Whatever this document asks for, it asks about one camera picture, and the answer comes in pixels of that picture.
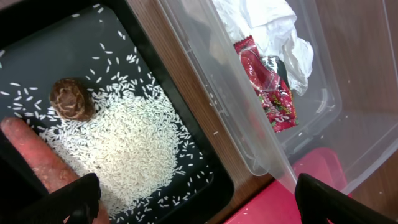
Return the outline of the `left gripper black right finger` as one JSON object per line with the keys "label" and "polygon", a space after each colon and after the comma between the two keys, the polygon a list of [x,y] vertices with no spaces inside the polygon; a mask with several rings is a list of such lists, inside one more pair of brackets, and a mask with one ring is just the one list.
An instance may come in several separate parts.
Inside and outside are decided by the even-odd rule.
{"label": "left gripper black right finger", "polygon": [[295,200],[303,224],[397,224],[308,174],[300,174]]}

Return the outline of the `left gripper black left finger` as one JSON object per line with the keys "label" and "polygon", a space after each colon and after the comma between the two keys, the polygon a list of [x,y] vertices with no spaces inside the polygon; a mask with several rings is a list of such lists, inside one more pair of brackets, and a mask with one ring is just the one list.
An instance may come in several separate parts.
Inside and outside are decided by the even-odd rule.
{"label": "left gripper black left finger", "polygon": [[13,223],[91,224],[100,210],[100,182],[90,173],[12,216]]}

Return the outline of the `orange carrot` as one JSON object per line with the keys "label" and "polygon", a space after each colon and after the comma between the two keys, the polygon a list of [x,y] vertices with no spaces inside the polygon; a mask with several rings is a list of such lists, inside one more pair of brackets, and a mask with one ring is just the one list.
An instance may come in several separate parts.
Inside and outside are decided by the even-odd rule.
{"label": "orange carrot", "polygon": [[[81,178],[20,118],[4,118],[1,131],[47,189],[47,195]],[[14,211],[4,208],[1,223],[13,223],[12,216],[28,206]],[[99,198],[99,213],[93,223],[109,222],[108,212]]]}

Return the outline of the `brown mushroom piece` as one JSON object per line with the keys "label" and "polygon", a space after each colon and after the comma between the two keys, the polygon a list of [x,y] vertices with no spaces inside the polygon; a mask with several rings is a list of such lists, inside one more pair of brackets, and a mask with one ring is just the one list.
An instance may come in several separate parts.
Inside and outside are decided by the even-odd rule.
{"label": "brown mushroom piece", "polygon": [[88,121],[95,114],[92,97],[77,79],[56,81],[49,94],[49,101],[57,114],[65,120]]}

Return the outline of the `red snack wrapper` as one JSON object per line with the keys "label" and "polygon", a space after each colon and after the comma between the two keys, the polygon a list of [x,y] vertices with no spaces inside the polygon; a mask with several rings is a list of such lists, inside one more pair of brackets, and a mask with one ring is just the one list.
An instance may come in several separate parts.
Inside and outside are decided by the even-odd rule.
{"label": "red snack wrapper", "polygon": [[274,132],[297,126],[292,92],[278,74],[279,59],[260,56],[251,36],[235,43],[234,49]]}

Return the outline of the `white tissue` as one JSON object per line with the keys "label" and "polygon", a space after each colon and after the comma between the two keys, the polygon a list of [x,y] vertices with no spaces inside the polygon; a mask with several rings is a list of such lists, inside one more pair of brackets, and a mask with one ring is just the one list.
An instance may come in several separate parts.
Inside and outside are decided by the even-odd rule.
{"label": "white tissue", "polygon": [[308,89],[314,51],[298,37],[296,13],[285,0],[214,0],[213,4],[232,41],[251,36],[260,56],[284,62],[290,89],[300,96]]}

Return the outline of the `black waste tray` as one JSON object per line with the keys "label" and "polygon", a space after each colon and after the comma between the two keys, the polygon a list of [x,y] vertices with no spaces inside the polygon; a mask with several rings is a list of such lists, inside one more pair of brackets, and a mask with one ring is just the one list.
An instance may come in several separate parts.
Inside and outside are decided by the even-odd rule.
{"label": "black waste tray", "polygon": [[175,112],[178,171],[170,185],[112,223],[204,223],[231,200],[233,182],[126,1],[21,1],[1,8],[1,116],[21,116],[36,132],[58,126],[49,94],[61,78],[91,91],[153,96]]}

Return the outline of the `red plastic tray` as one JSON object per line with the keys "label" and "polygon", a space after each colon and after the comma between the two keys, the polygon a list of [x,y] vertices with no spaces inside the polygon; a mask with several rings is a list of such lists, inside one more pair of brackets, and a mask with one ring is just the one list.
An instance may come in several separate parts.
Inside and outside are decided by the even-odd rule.
{"label": "red plastic tray", "polygon": [[[307,173],[323,183],[341,190],[347,181],[337,154],[318,147],[292,166],[295,174]],[[226,224],[300,223],[301,216],[293,193],[274,181],[245,204]]]}

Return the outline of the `white rice pile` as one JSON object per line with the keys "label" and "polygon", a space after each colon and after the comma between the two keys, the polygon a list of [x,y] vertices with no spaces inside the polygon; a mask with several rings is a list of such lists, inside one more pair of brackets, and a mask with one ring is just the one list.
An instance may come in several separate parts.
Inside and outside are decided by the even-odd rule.
{"label": "white rice pile", "polygon": [[60,124],[38,133],[27,119],[16,117],[78,175],[98,176],[111,221],[112,215],[136,208],[141,200],[170,185],[178,171],[179,115],[162,90],[139,96],[133,90],[121,91],[120,80],[98,93],[84,87],[95,106],[88,121],[65,120],[50,105]]}

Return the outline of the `clear plastic bin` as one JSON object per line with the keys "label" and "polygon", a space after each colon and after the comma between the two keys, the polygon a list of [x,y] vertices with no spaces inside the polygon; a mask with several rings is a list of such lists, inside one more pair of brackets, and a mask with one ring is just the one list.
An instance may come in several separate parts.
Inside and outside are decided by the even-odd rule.
{"label": "clear plastic bin", "polygon": [[320,176],[319,147],[340,161],[331,185],[351,193],[397,150],[397,51],[385,1],[291,1],[314,50],[298,125],[275,133],[211,1],[161,1],[172,30],[248,170],[293,190]]}

